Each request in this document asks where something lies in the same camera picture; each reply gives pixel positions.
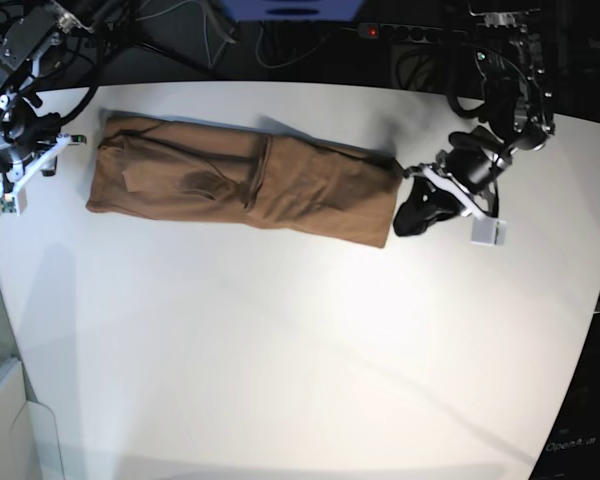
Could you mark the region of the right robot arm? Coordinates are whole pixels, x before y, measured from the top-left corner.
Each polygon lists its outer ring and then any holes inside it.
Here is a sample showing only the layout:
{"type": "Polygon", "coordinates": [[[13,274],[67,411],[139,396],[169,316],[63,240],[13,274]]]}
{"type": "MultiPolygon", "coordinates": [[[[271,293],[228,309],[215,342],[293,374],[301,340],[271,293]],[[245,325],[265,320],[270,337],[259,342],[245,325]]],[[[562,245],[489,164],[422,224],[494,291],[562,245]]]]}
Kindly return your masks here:
{"type": "Polygon", "coordinates": [[[0,201],[8,203],[24,185],[81,135],[62,132],[88,105],[104,66],[106,21],[124,1],[40,1],[6,31],[0,46],[0,201]],[[97,56],[87,94],[69,113],[39,116],[40,88],[66,70],[65,42],[92,37],[97,56]]]}

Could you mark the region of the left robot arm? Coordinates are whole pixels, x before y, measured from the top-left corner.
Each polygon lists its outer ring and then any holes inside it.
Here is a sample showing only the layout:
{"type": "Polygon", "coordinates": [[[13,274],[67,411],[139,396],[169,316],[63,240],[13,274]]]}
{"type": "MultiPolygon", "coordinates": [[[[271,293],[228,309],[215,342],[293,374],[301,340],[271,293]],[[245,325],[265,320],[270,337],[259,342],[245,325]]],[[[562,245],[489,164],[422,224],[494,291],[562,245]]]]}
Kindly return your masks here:
{"type": "Polygon", "coordinates": [[[503,243],[499,177],[520,151],[537,151],[555,133],[552,91],[545,77],[539,1],[445,1],[434,50],[446,60],[445,97],[469,132],[448,136],[449,151],[405,169],[412,180],[393,229],[421,235],[457,217],[473,220],[472,240],[503,243]]]}

